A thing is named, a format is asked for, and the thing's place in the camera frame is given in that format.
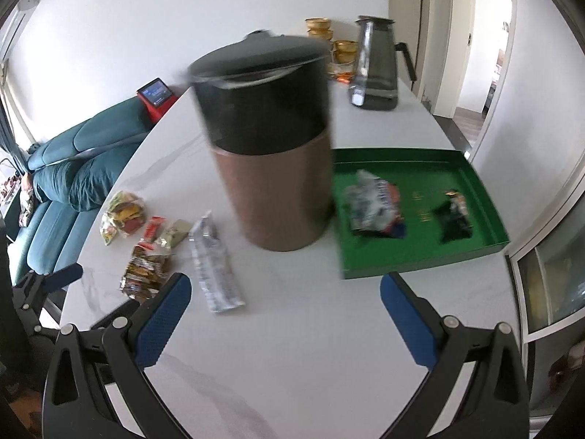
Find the yellow bowl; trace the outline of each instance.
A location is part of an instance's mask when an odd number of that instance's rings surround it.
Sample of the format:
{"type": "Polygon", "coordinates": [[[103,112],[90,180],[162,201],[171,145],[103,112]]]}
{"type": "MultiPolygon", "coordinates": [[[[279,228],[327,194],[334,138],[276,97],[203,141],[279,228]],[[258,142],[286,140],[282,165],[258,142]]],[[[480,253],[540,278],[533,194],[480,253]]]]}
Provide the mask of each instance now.
{"type": "Polygon", "coordinates": [[[333,30],[309,30],[307,33],[313,38],[321,38],[322,40],[333,39],[333,30]]]}
{"type": "Polygon", "coordinates": [[[348,54],[355,54],[358,50],[358,44],[355,41],[337,40],[333,42],[336,51],[346,52],[348,54]]]}
{"type": "Polygon", "coordinates": [[[353,60],[356,58],[356,53],[334,51],[333,56],[335,57],[335,61],[340,64],[350,64],[353,63],[353,60]]]}
{"type": "Polygon", "coordinates": [[[305,20],[306,27],[310,30],[328,30],[331,28],[329,18],[308,18],[305,20]]]}

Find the brown trash can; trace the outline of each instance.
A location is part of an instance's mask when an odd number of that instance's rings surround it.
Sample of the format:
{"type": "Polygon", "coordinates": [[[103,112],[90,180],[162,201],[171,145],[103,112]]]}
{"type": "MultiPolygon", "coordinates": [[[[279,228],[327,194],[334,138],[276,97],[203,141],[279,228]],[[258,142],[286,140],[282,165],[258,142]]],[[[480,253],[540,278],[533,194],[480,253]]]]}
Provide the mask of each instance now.
{"type": "Polygon", "coordinates": [[[259,31],[189,67],[242,231],[264,249],[311,244],[332,213],[327,55],[323,41],[259,31]]]}

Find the marble tabletop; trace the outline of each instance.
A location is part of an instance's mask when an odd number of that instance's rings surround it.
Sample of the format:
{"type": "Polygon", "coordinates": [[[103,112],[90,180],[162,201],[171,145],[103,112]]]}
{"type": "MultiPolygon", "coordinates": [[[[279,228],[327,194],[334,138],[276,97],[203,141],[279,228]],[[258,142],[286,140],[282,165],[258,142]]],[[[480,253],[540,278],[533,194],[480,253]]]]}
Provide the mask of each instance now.
{"type": "MultiPolygon", "coordinates": [[[[452,149],[404,84],[393,112],[367,112],[332,84],[336,147],[452,149]]],[[[157,365],[145,373],[192,437],[377,439],[426,374],[414,363],[380,300],[380,278],[341,280],[332,225],[311,246],[262,250],[241,234],[188,90],[159,121],[122,172],[112,194],[144,198],[149,215],[196,221],[212,209],[246,306],[207,310],[194,280],[188,241],[174,270],[193,280],[185,314],[157,365]]],[[[80,330],[117,307],[119,281],[139,235],[104,246],[98,215],[68,289],[61,324],[80,330]]],[[[518,337],[513,287],[501,253],[404,274],[441,315],[492,328],[510,323],[518,337]]],[[[435,430],[452,418],[469,377],[466,368],[435,430]]],[[[115,386],[108,388],[122,423],[140,433],[115,386]]]]}

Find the metal screw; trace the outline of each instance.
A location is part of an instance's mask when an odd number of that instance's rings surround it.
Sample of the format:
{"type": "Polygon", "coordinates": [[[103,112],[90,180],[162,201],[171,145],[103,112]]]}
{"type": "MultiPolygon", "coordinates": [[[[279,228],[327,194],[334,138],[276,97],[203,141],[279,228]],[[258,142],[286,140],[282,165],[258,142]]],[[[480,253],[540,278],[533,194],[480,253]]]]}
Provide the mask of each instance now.
{"type": "Polygon", "coordinates": [[[512,327],[510,327],[510,325],[508,325],[506,322],[501,322],[501,324],[498,325],[498,328],[499,331],[505,335],[512,333],[512,327]]]}
{"type": "Polygon", "coordinates": [[[457,320],[457,318],[452,315],[447,315],[443,319],[443,323],[445,324],[446,327],[449,328],[457,328],[459,326],[459,320],[457,320]]]}
{"type": "Polygon", "coordinates": [[[128,325],[128,319],[125,316],[119,316],[112,322],[113,328],[124,328],[128,325]]]}
{"type": "Polygon", "coordinates": [[[73,325],[67,324],[61,327],[61,333],[63,335],[69,335],[73,331],[73,325]]]}

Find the sofa cushion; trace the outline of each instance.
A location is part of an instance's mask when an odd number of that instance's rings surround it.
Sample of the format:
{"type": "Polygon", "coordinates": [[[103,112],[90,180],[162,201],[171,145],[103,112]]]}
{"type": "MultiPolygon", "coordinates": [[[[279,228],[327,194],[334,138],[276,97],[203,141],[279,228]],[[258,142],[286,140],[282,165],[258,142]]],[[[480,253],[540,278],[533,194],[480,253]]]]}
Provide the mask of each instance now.
{"type": "Polygon", "coordinates": [[[77,151],[84,151],[120,142],[151,128],[146,106],[138,97],[133,97],[89,119],[73,143],[77,151]]]}
{"type": "Polygon", "coordinates": [[[43,161],[43,154],[45,150],[49,146],[49,143],[45,143],[41,145],[38,149],[34,151],[34,153],[29,157],[26,163],[29,166],[29,170],[39,170],[39,168],[44,167],[46,163],[43,161]]]}
{"type": "Polygon", "coordinates": [[[61,254],[59,254],[57,264],[55,264],[55,271],[65,269],[67,266],[77,262],[83,243],[86,241],[87,234],[89,234],[98,212],[99,209],[92,209],[91,211],[79,213],[71,228],[69,237],[63,245],[61,254]]]}
{"type": "Polygon", "coordinates": [[[116,147],[87,161],[75,175],[69,205],[77,211],[99,208],[139,146],[134,143],[116,147]]]}
{"type": "Polygon", "coordinates": [[[69,190],[84,160],[68,160],[34,172],[34,194],[40,202],[69,203],[69,190]]]}
{"type": "Polygon", "coordinates": [[[33,217],[26,228],[21,228],[14,243],[8,246],[8,257],[10,258],[10,277],[12,284],[16,284],[23,275],[26,274],[29,267],[26,263],[27,254],[30,244],[33,241],[34,234],[39,228],[40,222],[49,209],[50,201],[42,203],[34,210],[33,217]]]}
{"type": "Polygon", "coordinates": [[[67,129],[46,143],[46,148],[43,152],[45,165],[77,155],[78,151],[75,149],[73,139],[86,122],[87,120],[77,124],[75,127],[67,129]]]}
{"type": "Polygon", "coordinates": [[[63,203],[52,202],[49,205],[34,234],[27,256],[30,268],[37,274],[53,272],[78,214],[71,206],[63,203]]]}

